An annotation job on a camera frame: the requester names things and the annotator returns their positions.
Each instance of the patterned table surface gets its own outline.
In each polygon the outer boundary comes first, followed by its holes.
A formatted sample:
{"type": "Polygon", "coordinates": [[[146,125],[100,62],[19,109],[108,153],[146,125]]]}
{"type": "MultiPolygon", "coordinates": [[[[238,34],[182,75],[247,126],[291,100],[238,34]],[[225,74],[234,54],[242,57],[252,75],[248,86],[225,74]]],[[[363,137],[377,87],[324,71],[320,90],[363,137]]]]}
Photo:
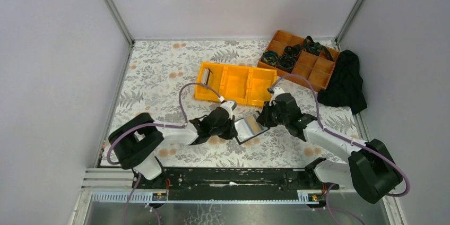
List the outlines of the patterned table surface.
{"type": "MultiPolygon", "coordinates": [[[[217,62],[256,66],[269,41],[137,41],[125,76],[111,132],[139,113],[150,113],[163,122],[183,122],[178,104],[178,91],[186,83],[195,82],[201,62],[217,62]]],[[[331,41],[322,41],[331,46],[331,41]]],[[[315,115],[314,98],[309,89],[287,80],[279,83],[296,99],[301,111],[315,115]]],[[[183,106],[188,119],[208,114],[217,102],[194,99],[194,87],[185,89],[183,106]]],[[[319,107],[325,125],[357,137],[349,107],[319,107]]],[[[239,105],[236,118],[242,118],[260,108],[239,105]]],[[[302,168],[318,157],[340,159],[318,145],[305,143],[289,135],[283,126],[238,145],[235,140],[211,137],[194,146],[160,144],[154,154],[166,167],[284,167],[302,168]]],[[[109,142],[105,141],[101,166],[106,160],[109,142]]],[[[111,159],[117,161],[114,152],[111,159]]]]}

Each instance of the black cloth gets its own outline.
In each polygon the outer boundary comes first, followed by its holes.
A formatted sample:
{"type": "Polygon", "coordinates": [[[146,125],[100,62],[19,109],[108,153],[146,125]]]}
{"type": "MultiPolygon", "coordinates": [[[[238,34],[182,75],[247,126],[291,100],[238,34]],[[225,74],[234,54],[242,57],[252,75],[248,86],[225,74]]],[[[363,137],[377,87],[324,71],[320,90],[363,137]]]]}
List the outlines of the black cloth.
{"type": "Polygon", "coordinates": [[[353,114],[367,108],[362,94],[362,78],[359,75],[359,59],[350,50],[339,54],[326,90],[319,92],[320,103],[332,107],[350,107],[353,114]]]}

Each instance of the white wall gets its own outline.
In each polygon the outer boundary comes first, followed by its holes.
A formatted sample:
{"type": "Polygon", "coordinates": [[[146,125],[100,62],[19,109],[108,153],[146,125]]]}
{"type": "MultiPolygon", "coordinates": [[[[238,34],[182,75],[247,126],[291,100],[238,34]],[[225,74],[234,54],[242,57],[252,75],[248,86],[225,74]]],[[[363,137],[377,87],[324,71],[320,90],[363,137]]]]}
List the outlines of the white wall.
{"type": "Polygon", "coordinates": [[[408,224],[448,224],[450,0],[366,0],[342,41],[361,60],[373,137],[410,177],[408,224]]]}
{"type": "Polygon", "coordinates": [[[103,0],[0,5],[0,224],[67,224],[127,44],[103,0]]]}
{"type": "Polygon", "coordinates": [[[114,0],[137,39],[335,37],[356,0],[114,0]]]}

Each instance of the orange tray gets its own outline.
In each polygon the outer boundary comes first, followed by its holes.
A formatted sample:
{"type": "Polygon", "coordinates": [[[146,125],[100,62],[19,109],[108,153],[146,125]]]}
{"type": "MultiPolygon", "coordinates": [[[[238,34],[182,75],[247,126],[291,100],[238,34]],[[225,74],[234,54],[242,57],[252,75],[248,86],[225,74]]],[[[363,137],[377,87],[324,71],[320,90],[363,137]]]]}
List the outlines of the orange tray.
{"type": "MultiPolygon", "coordinates": [[[[262,107],[270,100],[267,89],[276,81],[276,70],[202,62],[197,83],[204,83],[226,100],[240,105],[262,107]]],[[[205,87],[195,86],[195,99],[217,101],[217,96],[205,87]]]]}

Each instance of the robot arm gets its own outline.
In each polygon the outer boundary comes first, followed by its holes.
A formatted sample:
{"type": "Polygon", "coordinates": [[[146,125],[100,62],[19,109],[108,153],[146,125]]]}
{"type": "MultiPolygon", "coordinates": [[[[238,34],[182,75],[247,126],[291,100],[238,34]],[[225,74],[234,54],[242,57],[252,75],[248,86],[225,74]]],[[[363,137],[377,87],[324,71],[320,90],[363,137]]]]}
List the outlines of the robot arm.
{"type": "MultiPolygon", "coordinates": [[[[272,98],[266,102],[257,122],[265,127],[284,125],[292,136],[305,142],[317,144],[346,163],[336,163],[324,158],[313,161],[307,168],[314,171],[315,176],[324,183],[336,183],[354,188],[369,203],[376,203],[403,180],[402,176],[390,165],[350,143],[323,131],[317,118],[302,114],[295,99],[281,88],[270,90],[272,98]]],[[[337,135],[342,133],[329,128],[337,135]]],[[[352,139],[393,161],[386,146],[377,139],[365,143],[352,139]]]]}
{"type": "Polygon", "coordinates": [[[114,147],[116,157],[123,169],[134,169],[146,179],[153,180],[162,173],[162,165],[151,155],[162,143],[195,145],[205,143],[211,136],[232,139],[237,136],[233,110],[237,104],[233,100],[224,101],[209,115],[192,119],[187,125],[166,124],[153,120],[148,113],[142,113],[111,133],[108,140],[113,144],[122,134],[144,124],[157,124],[137,129],[127,134],[114,147]]]}

